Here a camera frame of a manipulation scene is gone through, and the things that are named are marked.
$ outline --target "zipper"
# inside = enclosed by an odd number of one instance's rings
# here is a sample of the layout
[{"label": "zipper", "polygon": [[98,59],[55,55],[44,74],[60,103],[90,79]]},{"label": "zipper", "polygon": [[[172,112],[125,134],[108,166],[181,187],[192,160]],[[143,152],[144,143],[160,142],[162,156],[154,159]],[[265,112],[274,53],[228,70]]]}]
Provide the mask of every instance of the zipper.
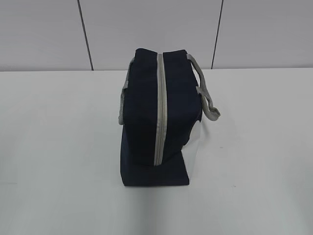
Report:
[{"label": "zipper", "polygon": [[154,165],[162,164],[167,129],[167,91],[163,54],[157,55],[157,124]]}]

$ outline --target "gray strap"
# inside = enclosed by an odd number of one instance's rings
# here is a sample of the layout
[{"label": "gray strap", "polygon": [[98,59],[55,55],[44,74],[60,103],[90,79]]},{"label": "gray strap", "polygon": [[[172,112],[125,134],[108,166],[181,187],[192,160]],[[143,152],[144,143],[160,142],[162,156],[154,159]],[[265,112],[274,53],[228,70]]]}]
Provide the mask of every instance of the gray strap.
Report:
[{"label": "gray strap", "polygon": [[198,94],[201,94],[203,112],[208,119],[210,119],[211,121],[216,121],[221,114],[218,109],[214,108],[213,106],[213,101],[211,99],[209,91],[206,88],[203,72],[192,55],[187,54],[187,59],[191,61],[191,64],[197,71],[200,78],[200,87],[196,87],[196,89]]},{"label": "gray strap", "polygon": [[127,70],[127,75],[126,75],[126,80],[125,84],[122,88],[122,93],[121,93],[121,103],[120,103],[120,108],[119,108],[119,116],[118,116],[118,124],[124,125],[124,119],[123,119],[123,110],[124,110],[124,97],[125,97],[125,90],[128,88],[128,78],[129,78],[129,72],[131,70],[131,66],[134,62],[135,57],[130,61],[128,70]]}]

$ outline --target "bag bottom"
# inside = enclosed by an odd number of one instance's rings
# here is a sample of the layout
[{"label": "bag bottom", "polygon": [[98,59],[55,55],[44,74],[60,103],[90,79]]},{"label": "bag bottom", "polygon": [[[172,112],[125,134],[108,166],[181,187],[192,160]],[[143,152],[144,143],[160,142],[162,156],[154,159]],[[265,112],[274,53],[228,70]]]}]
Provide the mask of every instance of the bag bottom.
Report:
[{"label": "bag bottom", "polygon": [[123,129],[120,173],[125,186],[183,186],[189,185],[185,163],[179,151],[170,160],[158,166],[132,164],[126,132]]}]

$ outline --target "bag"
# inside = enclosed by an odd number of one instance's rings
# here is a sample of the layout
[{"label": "bag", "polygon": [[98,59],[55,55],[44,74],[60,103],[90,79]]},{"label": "bag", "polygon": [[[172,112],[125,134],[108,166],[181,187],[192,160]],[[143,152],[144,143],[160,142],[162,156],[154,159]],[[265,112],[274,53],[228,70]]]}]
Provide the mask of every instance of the bag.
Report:
[{"label": "bag", "polygon": [[122,89],[118,118],[124,125],[120,156],[124,185],[188,185],[202,110],[212,121],[220,116],[190,54],[137,49]]}]

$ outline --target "white table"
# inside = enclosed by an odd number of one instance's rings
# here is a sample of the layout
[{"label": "white table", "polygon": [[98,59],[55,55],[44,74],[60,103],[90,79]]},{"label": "white table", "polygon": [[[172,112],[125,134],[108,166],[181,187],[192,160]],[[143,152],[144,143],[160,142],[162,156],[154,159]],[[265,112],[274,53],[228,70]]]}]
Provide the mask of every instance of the white table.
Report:
[{"label": "white table", "polygon": [[186,187],[126,188],[125,71],[0,73],[1,235],[312,235],[313,69],[206,70]]}]

